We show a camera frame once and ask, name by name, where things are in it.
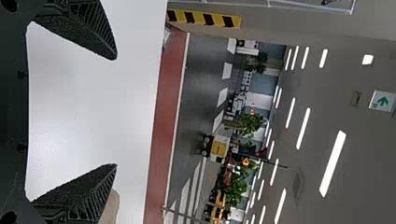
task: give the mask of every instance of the sign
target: sign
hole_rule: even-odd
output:
[[[374,91],[369,108],[390,112],[396,100],[396,93]]]
[[[242,161],[242,165],[244,165],[244,166],[248,166],[250,164],[250,160],[248,159],[248,158],[245,158],[243,161]]]

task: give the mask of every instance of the yellow sign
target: yellow sign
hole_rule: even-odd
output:
[[[227,144],[217,141],[216,139],[213,140],[212,144],[212,154],[219,157],[225,157],[227,152]]]
[[[246,159],[244,159],[244,160],[242,161],[242,164],[243,164],[244,166],[248,166],[248,165],[250,164],[250,160],[249,160],[248,158],[246,158]]]
[[[226,28],[241,28],[239,16],[222,15],[210,12],[172,9],[166,11],[168,21],[177,23],[200,24]]]

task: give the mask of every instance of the white wall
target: white wall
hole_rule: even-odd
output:
[[[246,105],[251,106],[252,104],[254,104],[254,107],[256,108],[271,110],[272,102],[273,96],[258,94],[250,91],[247,93]]]
[[[142,223],[165,2],[102,2],[119,49],[115,62],[29,26],[27,196],[115,162],[118,223]]]

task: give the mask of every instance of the person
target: person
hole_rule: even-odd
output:
[[[329,5],[330,3],[333,3],[333,2],[340,2],[340,1],[342,1],[342,0],[322,0],[322,1],[321,1],[321,5],[327,6],[327,5]]]

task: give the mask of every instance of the potted plant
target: potted plant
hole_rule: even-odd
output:
[[[268,54],[266,52],[259,52],[258,56],[250,56],[247,58],[245,70],[248,72],[255,72],[262,74],[266,69],[266,62]]]

